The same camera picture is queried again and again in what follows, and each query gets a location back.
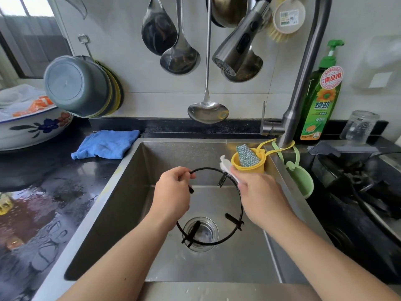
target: blue cloth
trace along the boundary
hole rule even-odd
[[[72,159],[88,157],[103,157],[107,159],[121,159],[124,157],[132,143],[139,136],[139,131],[107,131],[102,130],[93,133],[83,140],[75,153],[71,154]]]

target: backsplash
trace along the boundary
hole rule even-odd
[[[64,0],[56,0],[61,19],[75,55],[87,55],[78,34],[89,36],[93,56],[119,76],[126,97],[113,116],[188,118],[187,108],[203,99],[205,80],[207,11],[205,0],[183,0],[184,33],[201,55],[199,67],[186,76],[166,73],[160,57],[152,54],[141,37],[143,16],[149,0],[83,0],[88,17],[82,16]],[[175,0],[161,0],[176,24]],[[313,18],[314,0],[301,0],[306,6],[306,21],[287,43],[275,43],[266,31],[259,33],[252,46],[263,59],[261,72],[245,83],[227,81],[220,69],[210,65],[211,99],[224,104],[229,118],[260,118],[267,99],[267,118],[281,118],[287,109],[298,74]],[[333,0],[330,19],[319,50],[317,66],[326,55],[330,39],[343,39],[337,50],[337,64],[345,75],[332,119],[348,119],[354,110],[373,111],[390,122],[384,136],[395,140],[401,134],[399,107],[401,85],[397,80],[384,89],[359,90],[350,85],[364,41],[372,36],[401,34],[398,14],[401,0]],[[233,29],[212,24],[211,52]]]

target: plastic bag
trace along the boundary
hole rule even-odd
[[[56,105],[45,91],[30,85],[18,85],[0,91],[0,122],[52,109]]]

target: sink drain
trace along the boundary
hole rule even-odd
[[[199,241],[201,243],[214,243],[218,241],[218,228],[216,223],[214,223],[208,217],[194,217],[190,219],[184,226],[184,232],[189,234],[193,227],[195,226],[196,222],[200,222],[199,229],[196,231],[193,239]],[[185,240],[185,245],[188,246],[190,242]],[[214,245],[200,245],[196,242],[193,242],[189,249],[197,252],[203,253],[212,249]]]

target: floral pattern bowl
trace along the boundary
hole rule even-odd
[[[0,122],[0,151],[26,148],[59,135],[73,116],[54,107]]]

